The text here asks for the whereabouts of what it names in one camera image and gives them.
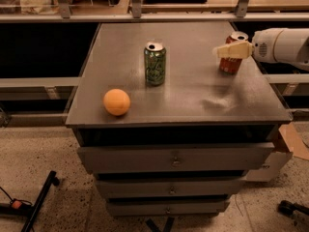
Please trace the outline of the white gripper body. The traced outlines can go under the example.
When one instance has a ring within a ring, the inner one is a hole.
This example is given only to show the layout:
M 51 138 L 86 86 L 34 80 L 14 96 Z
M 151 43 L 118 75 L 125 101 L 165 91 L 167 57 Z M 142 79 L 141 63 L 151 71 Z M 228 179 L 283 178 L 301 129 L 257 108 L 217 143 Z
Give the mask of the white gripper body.
M 269 28 L 256 31 L 252 38 L 253 56 L 259 62 L 276 63 L 274 47 L 284 28 Z

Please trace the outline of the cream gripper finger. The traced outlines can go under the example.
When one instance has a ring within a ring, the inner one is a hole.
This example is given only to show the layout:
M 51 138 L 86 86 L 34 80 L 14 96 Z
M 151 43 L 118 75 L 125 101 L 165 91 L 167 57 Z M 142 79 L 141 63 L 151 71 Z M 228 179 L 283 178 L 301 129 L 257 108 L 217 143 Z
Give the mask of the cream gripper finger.
M 248 41 L 236 41 L 217 46 L 212 53 L 218 58 L 246 59 L 253 53 L 254 46 Z

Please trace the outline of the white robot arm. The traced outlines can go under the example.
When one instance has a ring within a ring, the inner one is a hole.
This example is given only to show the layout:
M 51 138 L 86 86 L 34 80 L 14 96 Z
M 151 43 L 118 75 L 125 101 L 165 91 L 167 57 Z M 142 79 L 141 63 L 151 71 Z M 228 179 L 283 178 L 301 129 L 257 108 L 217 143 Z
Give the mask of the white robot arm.
M 262 63 L 283 63 L 309 70 L 309 29 L 269 28 L 256 31 L 252 41 L 236 39 L 212 51 L 219 58 L 246 59 Z

